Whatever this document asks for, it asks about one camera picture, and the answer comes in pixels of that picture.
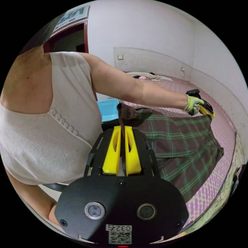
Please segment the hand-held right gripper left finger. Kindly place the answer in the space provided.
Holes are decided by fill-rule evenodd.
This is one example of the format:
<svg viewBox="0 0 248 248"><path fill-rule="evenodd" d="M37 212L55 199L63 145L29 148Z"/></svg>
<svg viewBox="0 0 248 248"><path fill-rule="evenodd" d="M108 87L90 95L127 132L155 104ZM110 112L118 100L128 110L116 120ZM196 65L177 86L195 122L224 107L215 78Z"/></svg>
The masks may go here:
<svg viewBox="0 0 248 248"><path fill-rule="evenodd" d="M118 174L121 150L121 126L116 126L110 139L105 161L103 164L104 174Z"/></svg>

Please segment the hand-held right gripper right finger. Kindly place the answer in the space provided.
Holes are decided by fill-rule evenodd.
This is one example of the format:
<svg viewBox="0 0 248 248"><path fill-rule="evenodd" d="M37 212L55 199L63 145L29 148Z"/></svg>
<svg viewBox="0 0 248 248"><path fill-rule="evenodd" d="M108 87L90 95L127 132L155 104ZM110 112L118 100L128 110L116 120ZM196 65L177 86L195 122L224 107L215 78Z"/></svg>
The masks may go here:
<svg viewBox="0 0 248 248"><path fill-rule="evenodd" d="M141 164L131 126L125 126L125 159L127 176L141 172Z"/></svg>

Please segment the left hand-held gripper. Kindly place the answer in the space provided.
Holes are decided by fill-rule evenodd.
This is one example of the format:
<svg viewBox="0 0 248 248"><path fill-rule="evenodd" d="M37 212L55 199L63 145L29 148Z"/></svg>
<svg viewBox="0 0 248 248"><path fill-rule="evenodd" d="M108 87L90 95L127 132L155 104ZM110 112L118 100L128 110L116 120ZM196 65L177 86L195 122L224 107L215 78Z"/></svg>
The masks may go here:
<svg viewBox="0 0 248 248"><path fill-rule="evenodd" d="M189 91L186 92L186 94L191 96L191 97L196 97L196 98L199 98L199 99L203 100L204 104L199 105L199 112L202 115L207 115L208 114L211 117L215 118L215 114L214 114L212 106L206 100L201 98L199 89L189 90Z"/></svg>

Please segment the person's left hand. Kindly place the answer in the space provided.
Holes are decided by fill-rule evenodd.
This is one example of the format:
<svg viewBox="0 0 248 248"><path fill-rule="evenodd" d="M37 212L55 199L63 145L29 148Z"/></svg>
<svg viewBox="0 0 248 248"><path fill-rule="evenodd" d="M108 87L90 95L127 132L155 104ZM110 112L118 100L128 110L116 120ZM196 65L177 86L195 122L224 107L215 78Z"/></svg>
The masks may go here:
<svg viewBox="0 0 248 248"><path fill-rule="evenodd" d="M196 115L199 112L200 106L204 106L204 101L197 97L187 95L187 104L184 110L191 116Z"/></svg>

